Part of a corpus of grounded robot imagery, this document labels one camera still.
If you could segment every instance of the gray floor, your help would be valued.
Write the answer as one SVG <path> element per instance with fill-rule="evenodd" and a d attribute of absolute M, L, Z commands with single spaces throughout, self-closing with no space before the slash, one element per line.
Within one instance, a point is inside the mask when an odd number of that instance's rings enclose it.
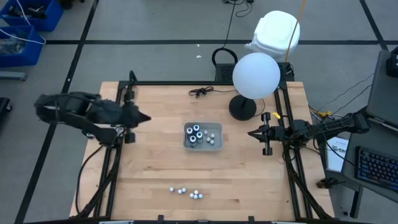
<path fill-rule="evenodd" d="M 0 0 L 0 6 L 6 0 Z M 93 0 L 78 1 L 65 11 L 48 40 L 79 40 Z M 281 10 L 297 15 L 301 1 L 257 0 L 250 15 L 233 19 L 230 39 L 251 39 L 260 17 Z M 367 1 L 385 40 L 398 40 L 396 0 Z M 231 5 L 221 0 L 100 0 L 87 40 L 216 40 L 224 39 Z M 377 40 L 357 0 L 308 0 L 300 23 L 301 40 Z M 213 80 L 211 53 L 215 44 L 85 45 L 69 91 L 97 92 L 103 81 L 125 80 L 134 70 L 139 80 Z M 240 57 L 242 45 L 228 45 Z M 48 125 L 33 108 L 43 93 L 61 91 L 77 45 L 46 45 L 36 66 L 1 68 L 24 71 L 25 82 L 0 81 L 0 96 L 9 97 L 14 110 L 0 133 L 0 222 L 13 223 L 39 155 Z M 296 80 L 305 84 L 310 105 L 323 106 L 372 74 L 380 45 L 299 45 L 290 57 Z M 220 62 L 230 62 L 220 54 Z M 324 110 L 336 111 L 371 83 L 358 85 Z M 339 112 L 366 105 L 365 92 Z M 25 222 L 67 218 L 86 139 L 79 131 L 58 126 Z M 330 190 L 336 216 L 355 222 L 393 223 L 398 205 L 365 190 L 359 218 L 344 217 L 353 192 L 343 186 Z"/>

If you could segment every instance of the white bucket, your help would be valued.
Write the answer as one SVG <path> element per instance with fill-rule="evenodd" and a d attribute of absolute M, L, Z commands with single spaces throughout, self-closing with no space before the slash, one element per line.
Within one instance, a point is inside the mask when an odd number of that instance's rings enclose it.
<path fill-rule="evenodd" d="M 272 11 L 267 13 L 260 19 L 254 31 L 252 42 L 246 44 L 245 48 L 270 55 L 277 62 L 284 62 L 296 21 L 294 16 L 286 12 Z M 297 24 L 289 54 L 296 48 L 299 38 L 300 24 Z"/>

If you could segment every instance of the wooden tabletop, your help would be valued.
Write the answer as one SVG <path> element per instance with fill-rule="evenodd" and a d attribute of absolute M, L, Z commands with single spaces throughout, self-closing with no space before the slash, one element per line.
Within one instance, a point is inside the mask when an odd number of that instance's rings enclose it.
<path fill-rule="evenodd" d="M 115 100 L 117 86 L 117 82 L 104 82 L 100 94 Z M 246 134 L 263 124 L 261 118 L 237 121 L 230 116 L 228 104 L 237 94 L 235 91 L 211 92 L 199 98 L 188 95 L 189 90 L 201 87 L 137 87 L 136 104 L 152 120 L 134 129 L 136 143 L 123 146 L 112 219 L 156 220 L 158 215 L 164 215 L 165 220 L 234 221 L 247 220 L 248 216 L 256 220 L 294 220 L 282 145 L 271 142 L 274 155 L 263 156 L 264 145 Z M 288 87 L 294 119 L 311 121 L 303 83 L 290 82 Z M 232 90 L 234 87 L 214 88 Z M 276 111 L 273 96 L 264 101 L 265 111 Z M 264 104 L 261 100 L 256 103 L 260 113 Z M 183 148 L 183 126 L 196 121 L 223 125 L 224 147 L 220 152 L 188 152 Z M 277 118 L 272 116 L 270 123 L 277 126 Z M 89 140 L 85 158 L 97 148 L 98 142 Z M 95 155 L 83 171 L 80 208 L 98 188 L 104 152 Z M 334 216 L 329 191 L 316 186 L 316 182 L 325 177 L 320 156 L 305 148 L 301 155 L 309 191 L 325 211 Z M 170 193 L 170 187 L 185 187 L 187 194 Z M 204 198 L 190 198 L 189 193 L 194 190 L 199 190 Z M 298 188 L 297 194 L 301 216 L 305 217 Z"/>

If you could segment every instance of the blue bin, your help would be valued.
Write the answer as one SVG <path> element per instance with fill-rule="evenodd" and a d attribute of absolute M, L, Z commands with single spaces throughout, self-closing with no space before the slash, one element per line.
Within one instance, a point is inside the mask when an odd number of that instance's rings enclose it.
<path fill-rule="evenodd" d="M 57 0 L 19 0 L 19 2 L 22 7 L 30 2 L 32 4 L 42 4 L 47 6 L 47 10 L 45 12 L 46 19 L 27 18 L 30 24 L 32 24 L 37 31 L 53 31 L 63 13 L 63 9 Z M 23 17 L 12 17 L 7 15 L 11 6 L 19 7 L 16 0 L 8 0 L 6 5 L 0 11 L 0 18 L 4 19 L 10 26 L 28 25 Z"/>
<path fill-rule="evenodd" d="M 20 32 L 25 32 L 29 34 L 28 35 L 29 40 L 43 42 L 43 39 L 39 36 L 39 34 L 35 31 L 35 29 L 32 26 L 0 27 L 0 29 L 11 35 Z M 0 39 L 6 39 L 6 38 L 10 37 L 0 32 Z M 42 47 L 43 47 L 42 44 L 26 42 L 25 48 L 20 54 L 0 55 L 0 67 L 35 65 L 39 60 Z"/>

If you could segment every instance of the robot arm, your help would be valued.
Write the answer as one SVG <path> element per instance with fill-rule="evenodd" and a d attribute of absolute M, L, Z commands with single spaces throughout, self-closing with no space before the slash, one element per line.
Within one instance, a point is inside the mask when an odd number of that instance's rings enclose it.
<path fill-rule="evenodd" d="M 319 141 L 324 141 L 325 138 L 330 139 L 342 132 L 349 133 L 366 133 L 369 131 L 371 125 L 367 117 L 362 111 L 356 113 L 349 113 L 341 119 L 336 119 L 330 122 L 312 125 L 308 121 L 294 120 L 288 128 L 282 126 L 269 126 L 271 114 L 269 112 L 261 115 L 264 125 L 260 126 L 248 134 L 260 142 L 266 144 L 263 149 L 263 155 L 272 155 L 272 148 L 269 146 L 270 141 L 284 142 L 292 147 L 301 147 L 312 138 L 317 138 Z"/>
<path fill-rule="evenodd" d="M 102 100 L 100 95 L 84 92 L 42 95 L 35 102 L 37 116 L 46 123 L 62 123 L 81 129 L 96 137 L 101 145 L 112 146 L 118 136 L 114 128 L 101 128 L 95 124 L 110 124 L 135 128 L 150 120 L 141 113 L 134 102 L 126 100 L 123 106 L 111 100 Z"/>

